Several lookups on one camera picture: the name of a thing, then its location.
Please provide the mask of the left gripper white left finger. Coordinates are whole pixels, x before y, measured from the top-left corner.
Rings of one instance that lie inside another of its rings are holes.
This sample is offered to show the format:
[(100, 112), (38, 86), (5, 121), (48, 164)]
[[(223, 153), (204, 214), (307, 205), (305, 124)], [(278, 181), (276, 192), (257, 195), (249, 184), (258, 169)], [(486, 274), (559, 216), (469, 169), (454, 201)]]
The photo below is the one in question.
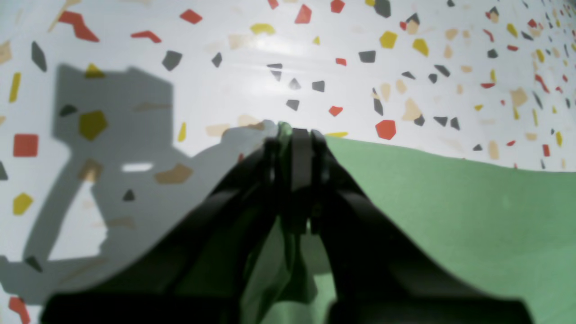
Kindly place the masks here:
[(49, 299), (42, 324), (240, 324), (245, 267), (275, 221), (281, 141), (267, 138), (135, 263)]

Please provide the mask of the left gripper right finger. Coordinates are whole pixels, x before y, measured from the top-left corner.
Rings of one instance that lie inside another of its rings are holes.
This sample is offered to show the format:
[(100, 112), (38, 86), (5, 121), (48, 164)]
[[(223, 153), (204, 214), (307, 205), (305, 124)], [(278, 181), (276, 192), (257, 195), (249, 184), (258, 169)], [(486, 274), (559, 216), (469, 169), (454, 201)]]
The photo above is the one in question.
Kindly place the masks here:
[(520, 300), (450, 273), (368, 199), (318, 131), (288, 142), (288, 229), (321, 238), (337, 302), (330, 324), (530, 324)]

